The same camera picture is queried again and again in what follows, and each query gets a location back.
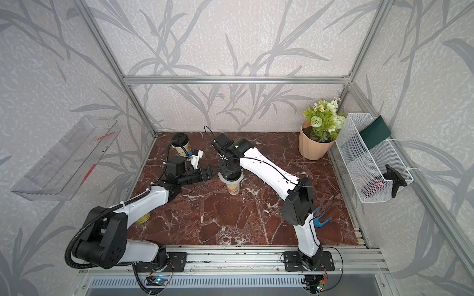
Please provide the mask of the printed paper cup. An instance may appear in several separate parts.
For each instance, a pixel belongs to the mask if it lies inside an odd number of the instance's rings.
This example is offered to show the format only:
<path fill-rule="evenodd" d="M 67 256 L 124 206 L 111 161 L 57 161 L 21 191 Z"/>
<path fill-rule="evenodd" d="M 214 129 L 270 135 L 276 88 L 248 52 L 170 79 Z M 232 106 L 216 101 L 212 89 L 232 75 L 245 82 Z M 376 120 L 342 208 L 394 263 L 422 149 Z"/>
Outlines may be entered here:
<path fill-rule="evenodd" d="M 190 139 L 185 133 L 177 133 L 172 138 L 172 146 L 180 156 L 186 157 L 191 151 Z"/>
<path fill-rule="evenodd" d="M 242 184 L 242 182 L 240 182 L 238 184 L 235 184 L 235 185 L 226 185 L 226 184 L 225 185 L 227 186 L 228 192 L 231 195 L 237 195 L 240 192 L 241 184 Z"/>

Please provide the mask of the black plastic cup lid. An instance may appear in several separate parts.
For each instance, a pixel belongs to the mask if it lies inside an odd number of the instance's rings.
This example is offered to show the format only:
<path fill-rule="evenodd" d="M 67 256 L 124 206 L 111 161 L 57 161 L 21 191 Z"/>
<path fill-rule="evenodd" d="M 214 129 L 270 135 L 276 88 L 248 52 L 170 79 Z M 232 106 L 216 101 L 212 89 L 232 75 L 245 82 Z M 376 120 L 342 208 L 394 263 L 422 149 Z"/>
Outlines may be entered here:
<path fill-rule="evenodd" d="M 173 136 L 172 141 L 174 142 L 173 146 L 179 147 L 179 145 L 186 146 L 189 144 L 189 137 L 185 133 L 177 133 Z"/>

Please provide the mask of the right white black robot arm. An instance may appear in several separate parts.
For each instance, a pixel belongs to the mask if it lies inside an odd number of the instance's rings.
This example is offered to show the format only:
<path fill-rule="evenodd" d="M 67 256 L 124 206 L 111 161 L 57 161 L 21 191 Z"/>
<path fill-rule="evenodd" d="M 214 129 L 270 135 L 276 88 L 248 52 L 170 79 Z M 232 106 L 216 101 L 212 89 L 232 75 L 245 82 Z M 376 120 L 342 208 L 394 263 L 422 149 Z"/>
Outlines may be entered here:
<path fill-rule="evenodd" d="M 221 133 L 212 140 L 212 146 L 221 156 L 218 168 L 225 181 L 236 181 L 243 170 L 248 170 L 280 196 L 283 200 L 281 215 L 294 226 L 301 256 L 316 260 L 322 247 L 312 224 L 314 190 L 311 180 L 278 167 L 247 139 L 232 141 Z"/>

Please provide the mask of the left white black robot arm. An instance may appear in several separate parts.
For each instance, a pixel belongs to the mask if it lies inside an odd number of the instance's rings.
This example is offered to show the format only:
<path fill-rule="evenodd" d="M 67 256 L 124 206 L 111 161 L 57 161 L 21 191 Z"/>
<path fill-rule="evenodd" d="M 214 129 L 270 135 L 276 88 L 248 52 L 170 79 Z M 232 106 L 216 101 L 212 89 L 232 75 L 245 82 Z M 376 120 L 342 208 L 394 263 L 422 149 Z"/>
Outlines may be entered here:
<path fill-rule="evenodd" d="M 183 186 L 211 180 L 215 165 L 198 167 L 185 157 L 167 162 L 163 176 L 144 192 L 125 202 L 92 209 L 65 249 L 64 259 L 74 269 L 114 266 L 135 262 L 162 262 L 165 247 L 127 238 L 128 228 L 145 214 L 174 200 Z"/>

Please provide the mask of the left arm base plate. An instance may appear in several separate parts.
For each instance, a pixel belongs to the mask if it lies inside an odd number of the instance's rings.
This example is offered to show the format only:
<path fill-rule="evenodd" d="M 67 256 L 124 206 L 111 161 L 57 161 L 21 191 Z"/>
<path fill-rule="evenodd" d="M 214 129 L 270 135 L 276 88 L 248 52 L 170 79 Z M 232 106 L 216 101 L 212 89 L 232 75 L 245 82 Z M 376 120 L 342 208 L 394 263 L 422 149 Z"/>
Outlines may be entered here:
<path fill-rule="evenodd" d="M 182 273 L 186 266 L 186 252 L 171 252 L 166 255 L 158 255 L 152 262 L 138 262 L 136 270 L 138 273 L 165 272 Z"/>

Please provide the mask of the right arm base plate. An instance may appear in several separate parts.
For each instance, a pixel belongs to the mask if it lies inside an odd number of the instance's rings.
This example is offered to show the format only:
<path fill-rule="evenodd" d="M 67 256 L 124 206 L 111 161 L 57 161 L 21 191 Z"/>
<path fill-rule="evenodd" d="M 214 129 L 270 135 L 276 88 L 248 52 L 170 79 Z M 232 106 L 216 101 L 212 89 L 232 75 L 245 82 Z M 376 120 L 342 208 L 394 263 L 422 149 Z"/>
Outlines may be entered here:
<path fill-rule="evenodd" d="M 335 265 L 331 252 L 319 250 L 309 257 L 300 251 L 284 252 L 280 257 L 285 271 L 334 271 Z"/>

